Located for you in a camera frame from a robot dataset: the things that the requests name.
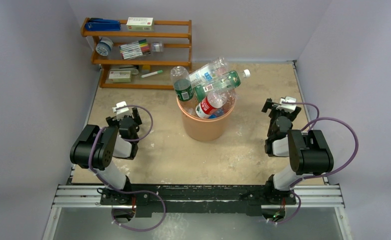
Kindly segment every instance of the plastic bucket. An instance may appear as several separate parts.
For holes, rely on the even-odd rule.
[[[227,129],[229,116],[234,110],[235,102],[231,109],[223,116],[214,119],[202,119],[188,114],[176,98],[181,110],[183,128],[186,134],[197,141],[212,141],[219,138]]]

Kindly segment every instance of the black mount plate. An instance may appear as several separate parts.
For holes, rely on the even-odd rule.
[[[280,205],[271,200],[265,185],[201,185],[201,184],[132,184],[132,191],[147,190],[164,200],[168,213],[239,213],[262,216],[262,205]],[[136,197],[136,217],[149,218],[152,213],[162,213],[160,200],[149,193],[120,194],[102,189],[101,205],[130,205]],[[295,205],[294,197],[284,194],[286,205]]]

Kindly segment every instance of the orange shelf frame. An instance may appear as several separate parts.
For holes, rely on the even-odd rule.
[[[188,21],[162,21],[155,20],[154,25],[166,26],[188,26],[187,33],[169,33],[169,32],[140,32],[140,31],[87,31],[85,24],[90,18],[87,17],[80,28],[80,33],[83,37],[92,37],[94,40],[94,51],[91,55],[92,64],[100,64],[102,66],[102,73],[99,80],[101,88],[124,88],[124,89],[168,89],[173,90],[172,85],[151,85],[151,84],[129,84],[129,83],[106,83],[110,65],[153,65],[153,66],[184,66],[188,67],[189,71],[193,70],[192,64],[192,22]],[[124,25],[128,20],[118,20],[120,24]],[[184,48],[188,49],[188,61],[157,61],[157,60],[123,60],[123,59],[107,59],[96,52],[96,45],[100,42],[100,37],[143,37],[143,38],[179,38],[188,39],[188,43],[164,43],[165,48]],[[115,42],[115,46],[123,45],[125,42]]]

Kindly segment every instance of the red label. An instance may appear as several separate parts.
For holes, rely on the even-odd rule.
[[[213,112],[215,112],[215,110],[217,108],[213,107],[209,101],[208,101],[208,98],[205,97],[201,102],[200,102],[200,107],[201,107],[201,110],[203,110],[203,112],[207,115],[211,115],[213,114]]]

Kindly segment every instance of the small box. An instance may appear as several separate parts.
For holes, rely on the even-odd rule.
[[[108,74],[108,79],[113,83],[130,83],[131,71],[129,70],[113,70]]]
[[[149,74],[151,71],[152,71],[151,65],[142,65],[142,67],[141,67],[142,74]]]
[[[126,22],[128,31],[154,31],[152,17],[129,17]]]

